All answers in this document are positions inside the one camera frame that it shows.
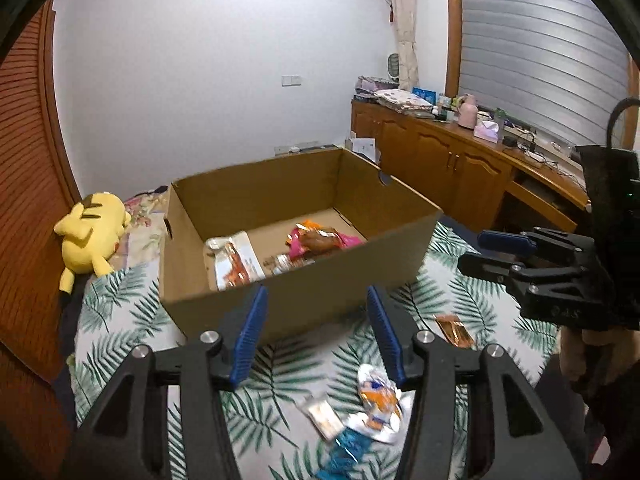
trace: stack of cloth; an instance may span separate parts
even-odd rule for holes
[[[433,119],[433,105],[411,92],[399,89],[378,90],[375,92],[378,102],[392,110],[406,115]]]
[[[389,90],[398,88],[398,83],[389,79],[380,79],[378,77],[369,77],[361,75],[356,83],[353,98],[356,101],[366,103],[375,103],[378,101],[376,92],[379,90]]]

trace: pink thermos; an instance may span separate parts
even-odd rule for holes
[[[473,130],[478,120],[478,107],[476,106],[476,98],[471,94],[466,94],[460,98],[462,104],[458,107],[459,126]]]

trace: window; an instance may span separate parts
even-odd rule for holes
[[[604,144],[628,60],[591,0],[462,0],[459,93],[568,143]]]

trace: bed sheet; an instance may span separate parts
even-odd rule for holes
[[[78,424],[129,351],[148,344],[155,351],[184,343],[184,337],[158,299],[158,247],[164,232],[164,195],[127,205],[134,216],[121,251],[112,259],[116,272],[92,280],[85,291],[69,360]],[[415,281],[392,297],[418,324],[440,334],[436,314],[460,316],[478,346],[498,342],[524,375],[535,383],[556,346],[556,327],[524,320],[504,288],[460,275],[460,254],[471,247],[451,229],[437,224],[430,249]],[[223,394],[227,428],[243,478],[304,480],[314,478],[326,463],[327,444],[296,405],[309,394],[327,394],[341,414],[360,411],[356,374],[360,364],[382,365],[362,309],[258,349],[250,373],[238,391]],[[172,386],[168,403],[168,437],[172,476],[186,478],[180,427],[179,388]],[[466,391],[456,393],[456,436],[451,477],[460,474],[466,445]],[[349,477],[391,479],[404,438],[393,446],[373,443]]]

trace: wooden desk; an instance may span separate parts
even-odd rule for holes
[[[587,195],[570,178],[517,148],[478,139],[456,123],[415,119],[354,101],[351,129],[358,137],[376,139],[385,173],[472,231],[500,227],[500,212],[514,199],[540,216],[536,224],[573,232],[584,217]]]

